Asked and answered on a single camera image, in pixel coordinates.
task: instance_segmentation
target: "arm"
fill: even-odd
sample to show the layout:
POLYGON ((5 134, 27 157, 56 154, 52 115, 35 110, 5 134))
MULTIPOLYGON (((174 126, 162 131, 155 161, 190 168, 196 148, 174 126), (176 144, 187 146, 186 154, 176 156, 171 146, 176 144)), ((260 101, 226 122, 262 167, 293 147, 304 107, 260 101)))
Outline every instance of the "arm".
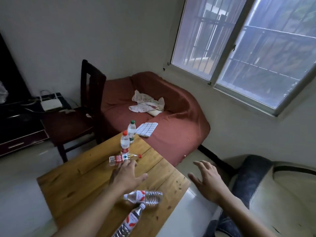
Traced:
POLYGON ((135 178, 136 161, 126 160, 113 170, 109 186, 76 219, 56 232, 53 237, 93 237, 101 228, 109 211, 123 194, 133 191, 147 179, 147 174, 135 178))
POLYGON ((215 166, 204 160, 194 164, 200 169, 203 180, 189 173, 191 181, 206 199, 218 204, 227 213, 244 237, 276 237, 230 192, 215 166))

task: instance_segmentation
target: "empty plastic bottle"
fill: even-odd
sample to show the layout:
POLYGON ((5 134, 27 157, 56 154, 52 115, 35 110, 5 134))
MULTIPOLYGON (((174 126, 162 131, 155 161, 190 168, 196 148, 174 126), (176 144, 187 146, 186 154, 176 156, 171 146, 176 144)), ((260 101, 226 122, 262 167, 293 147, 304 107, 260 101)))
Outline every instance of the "empty plastic bottle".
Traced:
POLYGON ((131 123, 128 125, 127 132, 128 132, 128 137, 130 138, 130 144, 131 144, 134 142, 134 136, 136 132, 136 125, 135 125, 134 120, 131 120, 131 123))
POLYGON ((121 137, 121 154, 127 154, 130 151, 130 139, 127 131, 123 131, 121 137))
POLYGON ((162 192, 160 191, 133 191, 124 195, 125 200, 132 203, 159 204, 162 201, 162 192))
POLYGON ((137 224, 142 211, 144 210, 145 205, 140 204, 139 207, 133 209, 126 219, 123 221, 121 226, 117 229, 117 231, 112 235, 112 237, 126 237, 129 236, 132 232, 133 228, 137 224))
POLYGON ((109 163, 111 166, 116 166, 119 163, 123 163, 127 159, 137 160, 141 158, 142 158, 141 154, 137 155, 137 154, 128 153, 128 154, 121 154, 121 155, 113 155, 109 157, 109 163))

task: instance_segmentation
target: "bottle cap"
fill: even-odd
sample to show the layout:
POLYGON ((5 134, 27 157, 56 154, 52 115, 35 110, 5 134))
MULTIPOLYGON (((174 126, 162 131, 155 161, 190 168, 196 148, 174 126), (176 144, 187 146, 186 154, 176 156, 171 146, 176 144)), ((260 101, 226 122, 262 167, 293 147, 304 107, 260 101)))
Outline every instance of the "bottle cap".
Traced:
POLYGON ((142 208, 142 209, 144 209, 146 206, 145 206, 143 203, 141 203, 141 204, 139 205, 139 207, 142 208))

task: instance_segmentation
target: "chair backrest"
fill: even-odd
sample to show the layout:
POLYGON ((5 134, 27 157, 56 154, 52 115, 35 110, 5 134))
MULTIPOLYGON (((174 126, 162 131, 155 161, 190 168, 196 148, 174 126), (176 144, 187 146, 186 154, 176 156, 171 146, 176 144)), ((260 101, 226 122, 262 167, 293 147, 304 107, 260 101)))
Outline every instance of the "chair backrest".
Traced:
POLYGON ((87 60, 81 65, 81 106, 90 115, 98 116, 101 111, 101 102, 106 76, 87 60), (87 88, 87 74, 90 75, 87 88))

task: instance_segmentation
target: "tabletop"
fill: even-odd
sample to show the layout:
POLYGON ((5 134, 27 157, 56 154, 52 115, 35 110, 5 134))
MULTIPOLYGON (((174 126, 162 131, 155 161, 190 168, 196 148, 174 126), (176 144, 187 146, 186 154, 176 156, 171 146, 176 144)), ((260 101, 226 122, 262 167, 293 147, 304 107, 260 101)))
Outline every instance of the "tabletop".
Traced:
MULTIPOLYGON (((120 138, 118 134, 37 179, 59 228, 79 215, 108 185, 112 173, 108 158, 120 152, 120 138)), ((148 178, 137 189, 163 192, 163 201, 144 210, 131 236, 156 236, 190 181, 138 135, 130 146, 130 153, 142 154, 135 176, 148 173, 148 178)), ((97 236, 112 236, 134 207, 118 200, 97 236)))

